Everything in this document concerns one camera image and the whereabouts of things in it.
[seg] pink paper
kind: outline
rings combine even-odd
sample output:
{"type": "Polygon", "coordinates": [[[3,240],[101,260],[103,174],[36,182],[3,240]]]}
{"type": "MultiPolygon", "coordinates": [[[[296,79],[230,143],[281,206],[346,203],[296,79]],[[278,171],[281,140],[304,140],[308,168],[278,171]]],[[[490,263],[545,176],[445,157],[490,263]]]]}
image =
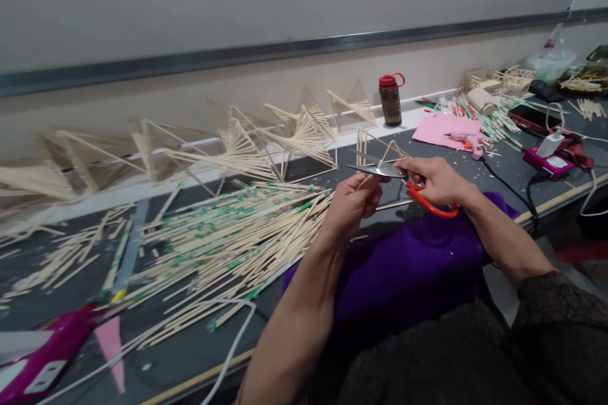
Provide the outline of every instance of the pink paper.
{"type": "Polygon", "coordinates": [[[469,133],[479,135],[481,122],[466,117],[454,117],[446,114],[437,114],[432,117],[424,117],[414,135],[413,139],[438,146],[451,147],[452,149],[464,150],[464,142],[446,136],[445,133],[469,133]]]}
{"type": "MultiPolygon", "coordinates": [[[[95,329],[95,337],[99,342],[101,353],[103,354],[106,362],[111,361],[120,354],[121,345],[120,342],[120,317],[116,316],[107,323],[102,324],[95,329]]],[[[118,361],[110,368],[114,382],[118,388],[119,394],[125,393],[125,364],[122,361],[118,361]]]]}

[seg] table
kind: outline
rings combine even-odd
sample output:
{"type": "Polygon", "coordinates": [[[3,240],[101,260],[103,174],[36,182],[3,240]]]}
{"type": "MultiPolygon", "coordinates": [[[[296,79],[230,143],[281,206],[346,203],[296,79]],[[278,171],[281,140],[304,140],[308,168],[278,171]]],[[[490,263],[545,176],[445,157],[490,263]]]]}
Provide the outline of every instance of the table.
{"type": "MultiPolygon", "coordinates": [[[[571,111],[566,115],[566,125],[577,132],[594,136],[608,138],[608,121],[598,120],[589,122],[569,109],[565,105],[564,109],[571,111]]],[[[413,130],[403,131],[400,128],[394,129],[395,133],[382,140],[389,142],[395,139],[397,144],[407,153],[418,157],[442,156],[450,163],[463,177],[474,182],[482,191],[499,191],[505,200],[514,208],[522,213],[526,212],[524,204],[511,192],[506,189],[497,179],[491,178],[490,174],[481,163],[471,159],[469,153],[455,151],[439,146],[423,144],[412,140],[413,130]]],[[[528,135],[521,134],[518,137],[526,148],[533,147],[539,141],[528,135]]],[[[350,150],[353,146],[341,147],[338,152],[339,163],[355,163],[355,154],[350,150]]],[[[382,156],[386,146],[372,140],[368,145],[368,153],[373,156],[382,156]]],[[[535,174],[535,170],[528,166],[522,159],[521,153],[513,150],[506,144],[499,143],[495,150],[502,156],[488,158],[490,166],[494,171],[506,180],[513,188],[524,191],[528,180],[535,174]]],[[[593,156],[596,161],[596,174],[598,179],[604,184],[608,180],[608,144],[602,142],[586,141],[585,151],[593,156]]],[[[327,188],[335,188],[338,182],[350,176],[352,171],[342,166],[336,171],[326,173],[318,177],[306,180],[303,183],[324,185],[327,188]]],[[[532,190],[532,197],[539,208],[540,216],[543,220],[549,220],[550,215],[555,215],[565,205],[580,199],[590,190],[590,176],[575,169],[565,182],[544,182],[535,185],[532,190]]],[[[402,198],[405,190],[402,184],[394,180],[384,185],[384,194],[381,205],[395,202],[402,198]]],[[[199,201],[207,197],[207,193],[200,187],[193,187],[183,190],[174,201],[172,208],[178,208],[199,201]]],[[[148,220],[154,218],[156,212],[163,205],[166,196],[152,198],[150,200],[150,210],[148,220]]],[[[76,232],[84,227],[99,223],[105,212],[96,213],[70,220],[67,226],[61,228],[68,233],[76,232]]],[[[426,213],[416,204],[397,207],[376,213],[372,218],[366,219],[362,223],[361,233],[379,235],[388,230],[393,230],[403,222],[418,217],[426,213]]],[[[522,223],[529,223],[526,217],[521,218],[522,223]]],[[[0,264],[0,292],[10,288],[16,280],[13,277],[22,277],[30,273],[30,269],[35,269],[34,258],[40,256],[49,248],[50,236],[36,233],[27,242],[22,243],[22,253],[15,258],[2,260],[0,264]]],[[[10,314],[2,317],[0,315],[0,330],[23,330],[33,324],[39,323],[46,318],[73,310],[84,305],[90,298],[94,297],[101,288],[113,252],[120,239],[112,242],[100,244],[95,247],[91,254],[103,254],[96,262],[95,268],[87,268],[85,273],[78,274],[65,286],[51,293],[31,293],[26,299],[15,301],[18,304],[11,309],[10,314]]],[[[138,260],[137,268],[142,267],[138,260]]],[[[169,288],[165,293],[160,294],[155,299],[150,299],[142,305],[125,313],[121,319],[122,339],[124,342],[139,335],[145,329],[163,319],[163,311],[171,306],[170,302],[162,302],[162,297],[171,293],[175,288],[169,288]]],[[[258,296],[256,304],[266,315],[270,315],[281,296],[281,281],[273,283],[268,289],[258,296]]],[[[127,391],[125,394],[118,395],[111,375],[100,375],[87,385],[83,385],[76,391],[66,394],[54,403],[73,404],[86,403],[87,405],[107,404],[126,405],[145,403],[146,405],[170,403],[184,394],[190,394],[193,390],[205,386],[211,381],[209,378],[199,377],[202,372],[221,364],[224,361],[228,347],[232,344],[236,332],[246,316],[247,310],[242,310],[234,318],[230,319],[222,328],[215,333],[206,330],[207,320],[202,320],[199,324],[193,325],[175,337],[171,337],[157,346],[136,351],[125,360],[125,377],[127,391]],[[142,367],[151,364],[151,368],[142,371],[142,367]],[[193,381],[185,385],[184,382],[194,378],[193,381]]],[[[260,334],[264,328],[264,321],[254,316],[248,330],[241,339],[237,349],[238,354],[244,354],[241,361],[246,361],[260,334]]],[[[98,367],[102,361],[99,349],[94,338],[89,338],[77,359],[70,367],[68,373],[61,380],[58,388],[62,388],[86,373],[98,367]]],[[[237,373],[224,380],[224,384],[217,397],[219,402],[230,402],[234,400],[234,393],[240,383],[243,373],[243,362],[237,367],[237,373]]]]}

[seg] white cable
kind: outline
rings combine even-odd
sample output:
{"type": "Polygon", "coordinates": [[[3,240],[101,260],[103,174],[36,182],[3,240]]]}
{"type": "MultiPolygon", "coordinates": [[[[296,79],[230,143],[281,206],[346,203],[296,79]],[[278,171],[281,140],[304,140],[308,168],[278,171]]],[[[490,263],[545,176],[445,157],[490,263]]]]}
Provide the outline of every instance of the white cable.
{"type": "Polygon", "coordinates": [[[589,193],[589,195],[587,195],[587,199],[585,199],[585,202],[583,203],[583,207],[581,207],[580,216],[606,215],[606,214],[608,214],[608,210],[605,210],[604,212],[600,212],[597,214],[584,214],[583,213],[585,211],[585,208],[587,207],[587,203],[592,198],[593,193],[595,193],[595,191],[597,190],[597,179],[595,178],[595,171],[591,170],[591,176],[593,177],[593,188],[591,190],[591,193],[589,193]]]}
{"type": "Polygon", "coordinates": [[[207,396],[205,397],[205,400],[201,403],[201,405],[208,405],[208,403],[213,399],[213,396],[219,389],[220,384],[222,383],[222,380],[226,376],[226,373],[228,372],[228,368],[230,367],[230,361],[234,357],[234,351],[236,351],[236,347],[239,344],[239,342],[241,341],[241,337],[243,336],[243,333],[247,329],[247,326],[249,325],[249,322],[251,321],[251,317],[253,316],[253,313],[255,313],[256,306],[251,301],[246,301],[244,299],[209,299],[208,301],[201,301],[201,302],[197,302],[196,304],[190,304],[188,307],[181,309],[176,314],[169,316],[165,320],[161,321],[159,324],[151,327],[150,329],[145,331],[143,334],[137,336],[138,341],[133,343],[130,347],[128,347],[126,350],[124,350],[122,353],[120,353],[114,359],[111,359],[110,361],[105,363],[103,366],[99,367],[97,370],[92,371],[90,374],[82,377],[80,380],[72,383],[68,387],[63,388],[60,391],[55,392],[53,395],[47,397],[45,400],[38,402],[37,405],[47,404],[47,403],[51,402],[52,400],[55,400],[57,397],[62,396],[66,392],[76,388],[76,386],[79,386],[79,385],[83,384],[84,382],[90,380],[91,378],[95,377],[98,373],[101,373],[102,371],[104,371],[106,368],[113,366],[115,363],[120,361],[122,358],[124,358],[128,353],[133,351],[135,348],[139,347],[145,340],[147,340],[151,335],[153,335],[155,332],[157,332],[159,329],[161,329],[167,323],[170,323],[171,321],[176,319],[178,316],[183,315],[184,313],[192,310],[193,308],[200,307],[200,306],[207,305],[207,304],[242,304],[242,305],[246,305],[251,308],[249,315],[247,315],[247,319],[245,319],[243,326],[241,326],[239,333],[234,338],[234,342],[232,343],[232,346],[228,350],[228,355],[226,356],[226,360],[224,361],[224,367],[222,367],[222,371],[220,372],[220,375],[218,375],[215,383],[213,384],[211,391],[209,391],[209,394],[207,394],[207,396]]]}
{"type": "MultiPolygon", "coordinates": [[[[566,120],[564,119],[564,112],[562,110],[562,105],[559,104],[559,103],[549,103],[547,105],[547,115],[545,115],[545,126],[547,128],[547,132],[551,131],[549,129],[549,108],[551,107],[552,104],[556,105],[559,108],[559,116],[562,118],[562,129],[566,127],[566,120]]],[[[585,139],[593,139],[593,140],[598,140],[598,141],[602,141],[602,142],[608,142],[607,139],[586,136],[586,135],[584,135],[582,133],[577,133],[577,132],[572,131],[572,130],[568,130],[568,132],[574,133],[574,134],[578,134],[580,137],[585,138],[585,139]]],[[[581,211],[579,212],[579,215],[580,216],[606,215],[606,214],[608,214],[608,210],[605,210],[604,212],[595,213],[595,214],[585,214],[585,213],[583,213],[583,212],[585,212],[585,209],[587,207],[587,203],[589,203],[589,201],[593,197],[593,194],[597,190],[597,177],[595,176],[595,171],[594,170],[591,170],[591,177],[593,178],[593,187],[592,187],[591,192],[589,193],[589,195],[587,195],[587,199],[585,199],[585,202],[583,203],[583,207],[581,207],[581,211]]]]}

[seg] pink glue gun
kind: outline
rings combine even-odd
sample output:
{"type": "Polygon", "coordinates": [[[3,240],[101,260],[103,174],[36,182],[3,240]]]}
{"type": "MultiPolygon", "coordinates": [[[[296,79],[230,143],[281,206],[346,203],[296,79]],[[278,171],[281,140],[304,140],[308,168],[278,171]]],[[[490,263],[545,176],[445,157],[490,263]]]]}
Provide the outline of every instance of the pink glue gun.
{"type": "Polygon", "coordinates": [[[473,152],[473,159],[477,160],[483,156],[483,150],[479,145],[477,135],[458,132],[446,133],[445,135],[449,136],[453,140],[464,142],[464,146],[467,149],[471,149],[471,152],[473,152]]]}

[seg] hand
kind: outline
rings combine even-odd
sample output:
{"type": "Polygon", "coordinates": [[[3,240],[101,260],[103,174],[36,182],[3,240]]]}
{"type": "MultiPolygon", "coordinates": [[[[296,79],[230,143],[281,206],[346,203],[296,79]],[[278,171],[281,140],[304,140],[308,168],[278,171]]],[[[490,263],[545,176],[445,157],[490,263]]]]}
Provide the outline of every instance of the hand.
{"type": "Polygon", "coordinates": [[[318,237],[329,242],[350,241],[357,234],[361,219],[369,218],[376,212],[382,197],[380,183],[390,180],[389,177],[357,173],[340,182],[318,237]]]}
{"type": "Polygon", "coordinates": [[[443,158],[410,158],[397,161],[394,166],[409,172],[414,182],[424,182],[420,195],[438,206],[458,204],[466,206],[479,189],[462,178],[443,158]]]}

